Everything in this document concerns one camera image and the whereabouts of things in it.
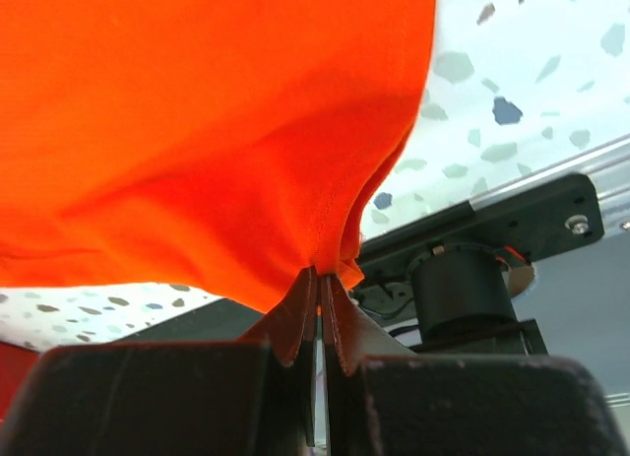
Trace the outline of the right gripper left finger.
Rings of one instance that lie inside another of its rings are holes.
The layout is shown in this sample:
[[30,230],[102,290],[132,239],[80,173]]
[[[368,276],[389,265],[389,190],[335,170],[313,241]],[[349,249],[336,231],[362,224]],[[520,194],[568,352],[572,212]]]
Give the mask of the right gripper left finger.
[[302,455],[314,443],[318,277],[240,338],[44,353],[1,426],[5,455]]

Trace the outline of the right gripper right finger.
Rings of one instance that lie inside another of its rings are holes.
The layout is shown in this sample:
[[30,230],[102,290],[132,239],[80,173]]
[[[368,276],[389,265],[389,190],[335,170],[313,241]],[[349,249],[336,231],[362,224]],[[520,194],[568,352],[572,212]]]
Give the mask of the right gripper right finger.
[[418,355],[320,281],[332,455],[624,455],[593,376],[567,358]]

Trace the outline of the orange t shirt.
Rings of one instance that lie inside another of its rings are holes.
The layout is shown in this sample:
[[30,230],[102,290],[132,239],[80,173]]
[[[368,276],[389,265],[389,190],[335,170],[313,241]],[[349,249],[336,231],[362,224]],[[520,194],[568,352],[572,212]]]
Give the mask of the orange t shirt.
[[1,0],[1,284],[353,287],[436,0]]

